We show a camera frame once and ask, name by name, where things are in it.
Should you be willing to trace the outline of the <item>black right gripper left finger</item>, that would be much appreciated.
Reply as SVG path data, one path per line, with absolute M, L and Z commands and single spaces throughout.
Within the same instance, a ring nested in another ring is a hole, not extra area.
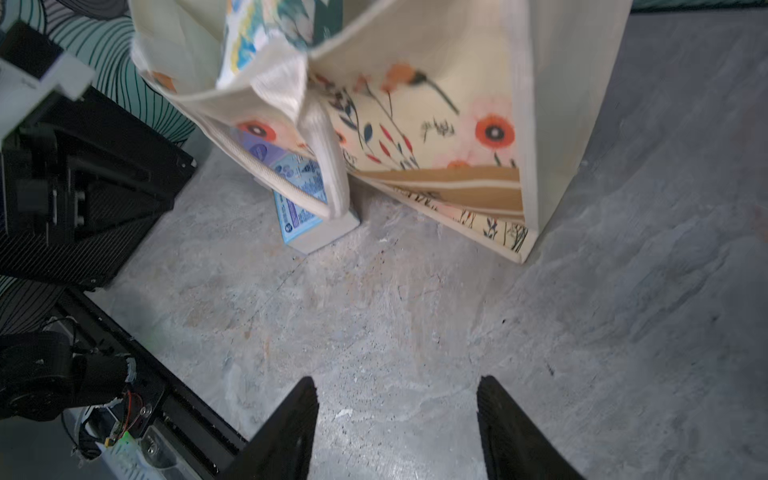
M 303 377 L 221 473 L 222 479 L 307 479 L 319 401 Z

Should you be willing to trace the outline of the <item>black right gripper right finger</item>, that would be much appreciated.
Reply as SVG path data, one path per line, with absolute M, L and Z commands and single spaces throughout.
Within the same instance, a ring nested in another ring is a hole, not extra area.
M 477 389 L 477 419 L 485 468 L 490 479 L 580 479 L 493 376 Z

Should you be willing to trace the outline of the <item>purple tissue pack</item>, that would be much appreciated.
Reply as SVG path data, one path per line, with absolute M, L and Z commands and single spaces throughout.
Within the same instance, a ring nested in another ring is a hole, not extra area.
M 237 131 L 237 138 L 241 146 L 255 159 L 286 178 L 282 160 L 288 155 L 287 151 L 246 132 Z

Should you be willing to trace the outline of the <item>blue cartoon tissue pack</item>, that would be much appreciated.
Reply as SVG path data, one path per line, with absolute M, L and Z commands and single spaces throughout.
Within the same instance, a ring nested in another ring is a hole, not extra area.
M 278 30 L 277 1 L 230 0 L 226 5 L 217 89 L 227 87 Z

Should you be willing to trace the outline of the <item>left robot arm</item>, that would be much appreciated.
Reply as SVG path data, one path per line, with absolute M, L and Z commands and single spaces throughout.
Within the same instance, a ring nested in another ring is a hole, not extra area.
M 82 353 L 61 332 L 4 335 L 1 418 L 47 422 L 70 408 L 108 404 L 136 374 L 134 358 Z

